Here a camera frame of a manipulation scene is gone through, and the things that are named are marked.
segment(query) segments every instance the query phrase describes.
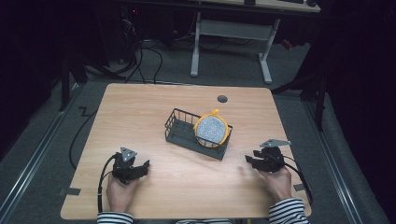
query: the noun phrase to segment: sleeve cuff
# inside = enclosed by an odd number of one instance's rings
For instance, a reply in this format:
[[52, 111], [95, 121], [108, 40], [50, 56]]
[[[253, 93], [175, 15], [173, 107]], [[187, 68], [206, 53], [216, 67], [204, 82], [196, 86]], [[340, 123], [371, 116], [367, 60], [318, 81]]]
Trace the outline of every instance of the sleeve cuff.
[[132, 224], [134, 218], [127, 213], [103, 212], [98, 214], [97, 223]]
[[304, 213], [304, 204], [301, 199], [289, 198], [270, 207], [270, 223], [288, 223], [292, 220], [309, 223]]

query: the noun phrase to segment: wire basket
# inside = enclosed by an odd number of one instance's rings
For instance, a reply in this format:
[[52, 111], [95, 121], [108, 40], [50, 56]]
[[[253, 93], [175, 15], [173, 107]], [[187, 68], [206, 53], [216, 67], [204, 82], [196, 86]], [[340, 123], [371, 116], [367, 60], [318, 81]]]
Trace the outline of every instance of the wire basket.
[[219, 144], [195, 135], [193, 127], [199, 118], [198, 115], [175, 108], [165, 123], [166, 141], [221, 161], [227, 149], [233, 126], [228, 125], [228, 137], [222, 144]]

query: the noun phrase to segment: dark background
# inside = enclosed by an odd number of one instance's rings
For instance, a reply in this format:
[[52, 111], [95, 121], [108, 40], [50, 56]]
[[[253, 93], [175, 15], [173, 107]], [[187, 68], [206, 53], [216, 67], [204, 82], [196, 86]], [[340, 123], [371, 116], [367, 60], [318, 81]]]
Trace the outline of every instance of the dark background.
[[[327, 72], [334, 111], [350, 149], [389, 216], [395, 198], [396, 6], [394, 1], [322, 1], [321, 14], [343, 20], [283, 20], [276, 43], [312, 43], [296, 79]], [[172, 45], [192, 12], [139, 8], [145, 34]], [[1, 158], [50, 97], [62, 60], [77, 52], [102, 65], [125, 56], [117, 6], [6, 1], [0, 6]]]

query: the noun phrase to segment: person's right hand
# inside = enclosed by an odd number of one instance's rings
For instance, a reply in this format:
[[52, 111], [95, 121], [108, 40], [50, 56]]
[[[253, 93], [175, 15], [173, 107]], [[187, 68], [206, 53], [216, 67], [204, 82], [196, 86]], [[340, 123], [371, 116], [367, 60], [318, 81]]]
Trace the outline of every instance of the person's right hand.
[[276, 173], [259, 173], [264, 176], [267, 188], [273, 194], [276, 203], [291, 198], [291, 173], [285, 166]]
[[129, 185], [124, 185], [112, 174], [108, 175], [106, 194], [111, 212], [125, 213], [128, 210], [138, 182], [139, 179], [135, 179]]

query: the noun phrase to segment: striped shirt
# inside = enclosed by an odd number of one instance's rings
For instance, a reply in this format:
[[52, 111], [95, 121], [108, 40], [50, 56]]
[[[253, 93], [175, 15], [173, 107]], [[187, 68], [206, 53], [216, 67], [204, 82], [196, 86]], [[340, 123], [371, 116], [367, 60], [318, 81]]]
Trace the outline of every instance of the striped shirt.
[[[304, 204], [301, 199], [285, 199], [270, 207], [271, 224], [309, 224], [304, 214]], [[98, 224], [132, 224], [131, 215], [126, 213], [104, 212], [99, 213]], [[231, 224], [230, 219], [207, 219], [207, 220], [180, 220], [177, 224]]]
[[127, 213], [104, 212], [99, 213], [97, 218], [98, 224], [132, 224], [133, 222], [132, 216]]
[[304, 214], [304, 204], [301, 199], [289, 198], [270, 207], [271, 224], [305, 224], [309, 223]]

